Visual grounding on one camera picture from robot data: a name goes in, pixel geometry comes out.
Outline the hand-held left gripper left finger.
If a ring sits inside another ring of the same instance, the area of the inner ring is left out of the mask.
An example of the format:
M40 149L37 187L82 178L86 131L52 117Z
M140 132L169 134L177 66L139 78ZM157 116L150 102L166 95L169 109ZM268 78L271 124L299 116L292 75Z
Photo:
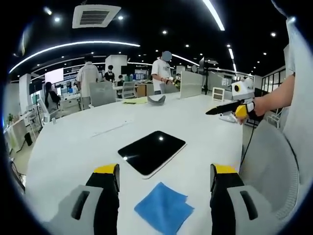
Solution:
M60 203L49 221L52 235L116 235L120 167L96 168L85 185L78 185Z

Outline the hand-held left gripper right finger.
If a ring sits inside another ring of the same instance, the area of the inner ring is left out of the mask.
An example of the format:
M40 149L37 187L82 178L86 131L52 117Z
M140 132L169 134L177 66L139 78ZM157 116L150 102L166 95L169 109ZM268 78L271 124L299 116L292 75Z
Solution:
M213 235L272 234L269 202L234 168L212 164L210 180Z

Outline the person's right hand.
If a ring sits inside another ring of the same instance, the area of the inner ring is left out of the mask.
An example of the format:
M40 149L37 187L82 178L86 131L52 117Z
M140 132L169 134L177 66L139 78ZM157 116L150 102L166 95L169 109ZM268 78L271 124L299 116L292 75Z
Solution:
M263 97L256 97L247 105L247 117L238 118L240 124L242 124L246 119L251 121L256 121L258 124L263 120L266 111L266 104Z

